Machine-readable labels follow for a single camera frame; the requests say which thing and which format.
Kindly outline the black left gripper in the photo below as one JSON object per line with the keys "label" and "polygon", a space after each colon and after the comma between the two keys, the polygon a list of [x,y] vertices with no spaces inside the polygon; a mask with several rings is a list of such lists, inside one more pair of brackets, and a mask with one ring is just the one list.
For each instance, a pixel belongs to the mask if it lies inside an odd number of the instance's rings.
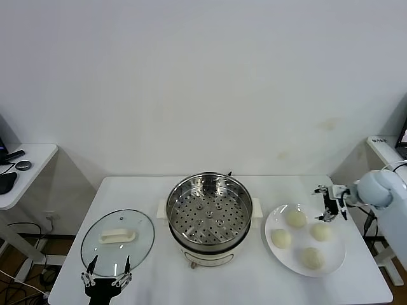
{"label": "black left gripper", "polygon": [[81,273],[81,280],[85,286],[85,294],[90,298],[89,305],[110,305],[111,299],[120,295],[121,288],[125,288],[132,280],[130,272],[130,256],[127,256],[124,274],[115,281],[114,278],[96,278],[93,272],[98,255],[89,263],[85,272]]}

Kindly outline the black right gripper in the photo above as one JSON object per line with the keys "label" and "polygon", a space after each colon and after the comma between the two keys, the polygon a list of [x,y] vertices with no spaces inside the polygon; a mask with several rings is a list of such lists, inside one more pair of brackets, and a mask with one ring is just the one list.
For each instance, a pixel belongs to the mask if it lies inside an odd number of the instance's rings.
{"label": "black right gripper", "polygon": [[329,196],[328,188],[325,185],[318,185],[314,189],[313,194],[322,194],[325,211],[322,215],[316,216],[315,219],[323,222],[332,222],[334,217],[339,214],[338,204],[336,199],[331,199]]}

